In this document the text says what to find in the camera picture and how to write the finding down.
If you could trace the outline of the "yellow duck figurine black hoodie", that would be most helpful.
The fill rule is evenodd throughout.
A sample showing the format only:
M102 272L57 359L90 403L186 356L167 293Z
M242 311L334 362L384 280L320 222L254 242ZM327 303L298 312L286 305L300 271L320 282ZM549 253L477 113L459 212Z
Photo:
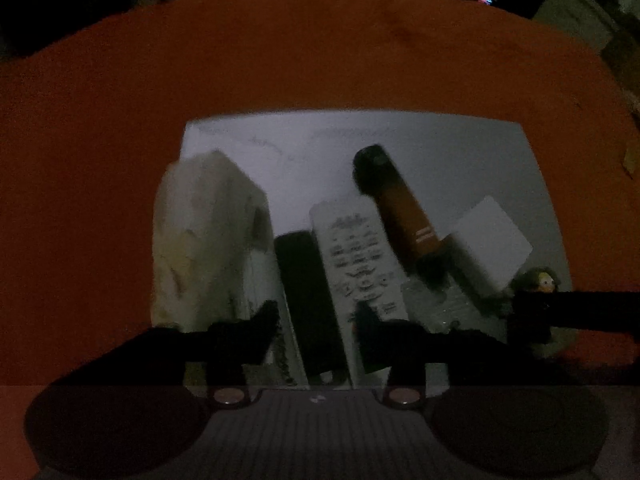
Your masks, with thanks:
M533 268L510 283L506 314L506 339L527 353L548 358L554 351L547 296L559 291L559 280L550 268Z

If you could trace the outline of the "white tissue pack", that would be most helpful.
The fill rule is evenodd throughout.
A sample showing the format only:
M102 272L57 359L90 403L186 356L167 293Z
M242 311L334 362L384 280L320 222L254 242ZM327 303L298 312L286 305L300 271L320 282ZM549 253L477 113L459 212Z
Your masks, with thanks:
M248 260L272 241L265 192L221 151L168 166L153 216L154 327L246 320Z

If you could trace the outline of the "brown black spray bottle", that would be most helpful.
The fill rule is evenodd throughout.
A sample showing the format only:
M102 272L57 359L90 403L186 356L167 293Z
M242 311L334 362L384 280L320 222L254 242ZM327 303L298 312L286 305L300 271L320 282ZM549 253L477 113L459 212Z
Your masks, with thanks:
M431 220L380 144L359 150L352 161L358 190L374 200L398 259L409 263L440 251Z

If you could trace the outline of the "white card box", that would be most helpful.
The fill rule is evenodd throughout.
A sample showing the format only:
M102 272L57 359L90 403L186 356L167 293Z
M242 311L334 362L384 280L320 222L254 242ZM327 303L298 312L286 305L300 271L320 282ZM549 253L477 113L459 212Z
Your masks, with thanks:
M533 251L491 196L463 215L445 244L454 266L481 297L501 294Z

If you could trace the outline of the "white remote control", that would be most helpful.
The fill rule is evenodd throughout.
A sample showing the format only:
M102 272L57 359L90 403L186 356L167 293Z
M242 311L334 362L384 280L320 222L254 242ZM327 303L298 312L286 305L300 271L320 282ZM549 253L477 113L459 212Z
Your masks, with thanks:
M382 388L386 367L367 372L354 332L356 307L368 304L383 321L405 320L401 287L406 274L390 247L372 198L348 196L311 207L310 220L322 259L348 365L356 389Z

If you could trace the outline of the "black remote control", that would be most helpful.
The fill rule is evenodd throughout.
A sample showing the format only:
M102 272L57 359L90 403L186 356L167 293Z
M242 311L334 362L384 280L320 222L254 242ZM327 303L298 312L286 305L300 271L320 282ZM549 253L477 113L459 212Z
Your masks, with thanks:
M314 387L344 386L348 367L314 236L308 231L286 233L274 240L274 249L308 382Z

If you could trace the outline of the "small cardboard scrap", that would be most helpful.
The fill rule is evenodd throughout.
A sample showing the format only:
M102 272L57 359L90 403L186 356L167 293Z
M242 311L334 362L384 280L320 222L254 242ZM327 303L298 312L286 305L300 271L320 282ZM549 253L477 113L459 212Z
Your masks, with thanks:
M622 167L625 174L631 179L638 177L640 168L640 148L638 142L630 142L625 146L622 159Z

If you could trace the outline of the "red tablecloth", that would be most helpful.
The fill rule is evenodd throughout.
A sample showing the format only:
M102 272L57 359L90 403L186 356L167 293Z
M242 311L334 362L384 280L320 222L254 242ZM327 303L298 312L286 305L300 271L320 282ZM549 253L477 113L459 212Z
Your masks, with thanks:
M580 289L639 286L639 133L601 59L461 0L178 0L1 67L1 474L45 384L139 333L155 191L184 125L282 108L518 122Z

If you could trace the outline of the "grey cabinet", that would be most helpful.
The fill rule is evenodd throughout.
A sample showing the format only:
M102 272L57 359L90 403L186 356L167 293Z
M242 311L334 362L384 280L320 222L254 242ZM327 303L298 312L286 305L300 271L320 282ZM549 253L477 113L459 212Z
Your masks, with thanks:
M597 52L620 30L596 0L544 0L534 21L562 30Z

